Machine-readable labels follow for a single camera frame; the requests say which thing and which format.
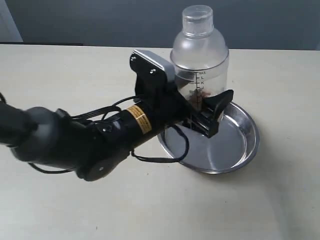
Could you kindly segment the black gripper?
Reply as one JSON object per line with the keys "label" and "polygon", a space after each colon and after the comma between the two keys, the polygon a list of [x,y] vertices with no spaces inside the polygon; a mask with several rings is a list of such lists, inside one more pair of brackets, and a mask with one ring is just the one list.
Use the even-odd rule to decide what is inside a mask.
{"label": "black gripper", "polygon": [[179,93],[175,78],[168,81],[164,71],[135,54],[131,54],[129,64],[136,73],[135,94],[150,109],[157,126],[188,120],[207,138],[218,133],[219,117],[234,97],[232,89],[205,97],[197,111]]}

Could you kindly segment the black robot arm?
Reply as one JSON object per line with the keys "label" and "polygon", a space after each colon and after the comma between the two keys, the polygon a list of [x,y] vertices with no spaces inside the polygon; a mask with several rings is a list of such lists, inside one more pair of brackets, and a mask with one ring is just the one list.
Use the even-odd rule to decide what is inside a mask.
{"label": "black robot arm", "polygon": [[127,109],[115,103],[71,116],[62,109],[18,109],[2,97],[1,144],[39,172],[48,166],[53,174],[74,172],[93,182],[167,128],[186,140],[179,122],[190,124],[208,138],[217,134],[219,118],[233,100],[233,90],[205,97],[196,110],[179,93],[175,68],[169,61],[148,50],[134,50],[129,64],[136,73],[136,103]]}

